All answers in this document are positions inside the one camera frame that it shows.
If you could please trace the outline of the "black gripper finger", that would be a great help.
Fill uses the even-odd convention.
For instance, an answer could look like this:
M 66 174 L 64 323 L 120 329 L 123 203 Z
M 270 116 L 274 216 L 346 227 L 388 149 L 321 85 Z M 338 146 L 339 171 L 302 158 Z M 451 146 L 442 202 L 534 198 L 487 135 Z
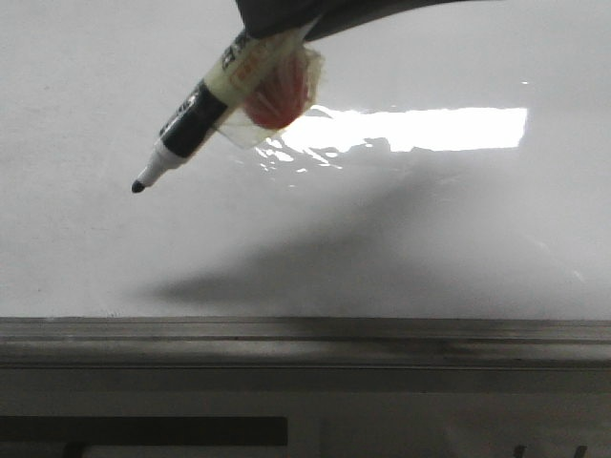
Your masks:
M 265 38 L 312 24 L 305 36 L 315 41 L 390 15 L 456 0 L 237 0 L 244 28 Z

